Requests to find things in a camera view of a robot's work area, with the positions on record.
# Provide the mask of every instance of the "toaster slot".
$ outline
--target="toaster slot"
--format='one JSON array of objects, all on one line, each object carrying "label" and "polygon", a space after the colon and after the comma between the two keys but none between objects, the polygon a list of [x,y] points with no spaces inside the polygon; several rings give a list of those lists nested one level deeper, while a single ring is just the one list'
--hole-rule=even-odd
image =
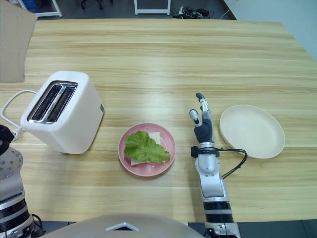
[{"label": "toaster slot", "polygon": [[51,87],[48,93],[46,93],[40,100],[37,107],[35,107],[31,112],[30,119],[34,121],[41,121],[61,89],[61,85],[54,85]]},{"label": "toaster slot", "polygon": [[78,84],[52,82],[28,116],[29,122],[55,123],[76,91]]},{"label": "toaster slot", "polygon": [[60,96],[58,102],[55,104],[53,110],[51,111],[50,115],[47,118],[47,122],[57,122],[59,116],[63,112],[64,108],[68,104],[69,100],[71,99],[71,96],[73,96],[73,93],[75,92],[75,87],[66,87]]}]

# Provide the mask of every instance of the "chair leg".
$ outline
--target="chair leg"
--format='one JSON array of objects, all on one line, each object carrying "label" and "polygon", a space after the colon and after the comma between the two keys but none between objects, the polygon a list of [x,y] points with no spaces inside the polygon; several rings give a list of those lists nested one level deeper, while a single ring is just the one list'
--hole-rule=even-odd
[{"label": "chair leg", "polygon": [[104,7],[101,5],[101,0],[96,0],[99,4],[99,9],[102,10]]},{"label": "chair leg", "polygon": [[80,3],[81,9],[85,9],[85,3],[87,0],[82,0]]}]

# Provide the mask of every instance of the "plate rim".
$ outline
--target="plate rim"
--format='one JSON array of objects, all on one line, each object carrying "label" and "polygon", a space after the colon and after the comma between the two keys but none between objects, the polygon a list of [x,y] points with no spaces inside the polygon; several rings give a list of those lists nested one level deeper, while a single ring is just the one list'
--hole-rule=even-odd
[{"label": "plate rim", "polygon": [[279,155],[279,154],[284,150],[285,144],[286,144],[286,137],[285,137],[285,132],[284,132],[284,130],[283,130],[283,127],[282,127],[281,124],[278,122],[278,120],[277,120],[275,117],[273,117],[270,113],[268,113],[267,111],[265,111],[265,110],[263,110],[263,109],[261,109],[261,108],[259,108],[259,107],[253,106],[253,105],[237,104],[237,105],[234,105],[234,106],[231,106],[231,107],[227,108],[227,109],[221,114],[220,120],[219,120],[219,128],[220,128],[220,134],[221,134],[222,138],[224,139],[224,141],[225,141],[230,147],[232,147],[232,148],[234,148],[234,149],[237,149],[237,148],[236,148],[235,146],[233,146],[233,145],[227,140],[227,138],[224,136],[224,134],[223,134],[223,132],[222,132],[222,128],[221,128],[221,120],[222,120],[222,118],[223,118],[223,115],[224,115],[228,110],[230,110],[230,109],[232,109],[232,108],[235,108],[235,107],[241,107],[241,106],[246,106],[246,107],[249,107],[249,108],[254,108],[254,109],[256,109],[256,110],[259,110],[259,111],[261,111],[261,112],[267,114],[269,117],[271,117],[271,118],[274,120],[275,123],[277,123],[279,129],[280,129],[281,132],[282,132],[282,136],[283,136],[283,146],[282,146],[282,148],[280,149],[280,151],[279,151],[278,153],[276,153],[275,155],[269,156],[269,157],[259,157],[259,156],[249,155],[249,154],[248,154],[248,157],[255,158],[255,159],[270,159],[270,158],[273,158],[273,157]]},{"label": "plate rim", "polygon": [[[172,138],[172,140],[173,140],[173,142],[174,142],[174,146],[175,146],[175,154],[174,154],[173,158],[170,159],[169,165],[168,165],[163,171],[161,171],[161,172],[159,172],[159,173],[155,173],[155,174],[153,174],[153,175],[139,175],[139,174],[134,173],[133,171],[130,171],[130,170],[126,167],[126,165],[121,161],[121,158],[120,158],[120,143],[121,143],[121,141],[122,141],[124,135],[128,132],[128,130],[130,130],[130,129],[136,127],[136,126],[143,125],[143,124],[152,124],[152,125],[159,126],[159,127],[163,128],[164,130],[166,130],[167,133],[171,136],[171,138]],[[160,175],[160,174],[164,173],[165,171],[167,171],[167,170],[171,167],[171,165],[174,163],[174,160],[175,160],[175,157],[176,157],[176,151],[177,151],[177,148],[176,148],[176,143],[175,143],[175,139],[174,139],[173,135],[172,135],[165,127],[163,127],[163,126],[161,126],[161,125],[159,125],[159,124],[156,124],[156,123],[152,123],[152,122],[143,122],[143,123],[139,123],[139,124],[135,124],[134,126],[131,126],[130,128],[128,128],[128,129],[123,133],[123,135],[121,136],[121,138],[120,138],[120,140],[119,140],[119,143],[118,143],[118,158],[119,158],[119,161],[120,161],[121,165],[122,165],[128,172],[130,172],[130,173],[132,173],[132,174],[134,174],[134,175],[140,176],[140,177],[153,177],[153,176]]]}]

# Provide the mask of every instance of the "pink plate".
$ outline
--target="pink plate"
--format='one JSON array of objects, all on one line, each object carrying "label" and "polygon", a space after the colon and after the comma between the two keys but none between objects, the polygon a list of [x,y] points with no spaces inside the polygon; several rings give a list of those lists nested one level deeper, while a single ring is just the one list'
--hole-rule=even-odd
[{"label": "pink plate", "polygon": [[[164,147],[166,151],[170,153],[170,161],[164,161],[162,163],[145,163],[131,166],[130,158],[124,156],[124,141],[128,135],[136,133],[139,130],[144,130],[147,132],[159,132],[160,144]],[[176,145],[172,135],[164,127],[153,123],[142,123],[131,127],[124,133],[124,135],[120,139],[118,152],[120,162],[128,171],[135,175],[150,177],[163,173],[172,165],[175,159]]]}]

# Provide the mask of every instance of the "lettuce leaf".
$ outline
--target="lettuce leaf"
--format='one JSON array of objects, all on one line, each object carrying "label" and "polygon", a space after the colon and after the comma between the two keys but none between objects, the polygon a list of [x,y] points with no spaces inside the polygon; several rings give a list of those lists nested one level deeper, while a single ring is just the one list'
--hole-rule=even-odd
[{"label": "lettuce leaf", "polygon": [[139,130],[125,139],[124,155],[140,162],[163,162],[170,160],[168,151],[149,137],[146,131]]}]

